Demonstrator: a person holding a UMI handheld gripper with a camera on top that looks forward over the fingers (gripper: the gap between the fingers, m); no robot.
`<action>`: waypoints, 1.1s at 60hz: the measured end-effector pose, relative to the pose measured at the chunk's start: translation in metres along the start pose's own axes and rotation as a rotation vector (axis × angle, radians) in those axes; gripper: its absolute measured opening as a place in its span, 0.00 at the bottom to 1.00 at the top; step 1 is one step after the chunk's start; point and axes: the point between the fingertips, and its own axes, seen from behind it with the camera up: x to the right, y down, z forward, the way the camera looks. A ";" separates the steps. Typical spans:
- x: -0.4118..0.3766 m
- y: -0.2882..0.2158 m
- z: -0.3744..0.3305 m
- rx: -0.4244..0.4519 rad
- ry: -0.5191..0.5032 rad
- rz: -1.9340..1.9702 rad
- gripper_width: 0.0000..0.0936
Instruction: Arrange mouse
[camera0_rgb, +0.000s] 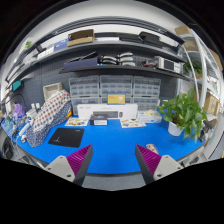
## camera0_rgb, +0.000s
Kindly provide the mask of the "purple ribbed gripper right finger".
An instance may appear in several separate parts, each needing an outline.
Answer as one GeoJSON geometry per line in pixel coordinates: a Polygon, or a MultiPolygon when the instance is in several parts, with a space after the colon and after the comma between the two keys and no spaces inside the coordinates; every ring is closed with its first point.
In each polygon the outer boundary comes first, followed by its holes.
{"type": "Polygon", "coordinates": [[[135,156],[146,184],[182,169],[182,166],[169,155],[160,156],[140,145],[135,146],[135,156]]]}

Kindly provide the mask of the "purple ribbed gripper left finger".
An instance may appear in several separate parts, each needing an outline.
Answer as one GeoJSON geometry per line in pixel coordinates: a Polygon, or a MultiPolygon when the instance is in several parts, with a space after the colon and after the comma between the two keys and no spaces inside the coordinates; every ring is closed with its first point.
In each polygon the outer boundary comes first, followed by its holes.
{"type": "Polygon", "coordinates": [[[45,170],[81,186],[93,156],[92,145],[85,146],[69,156],[58,156],[45,170]]]}

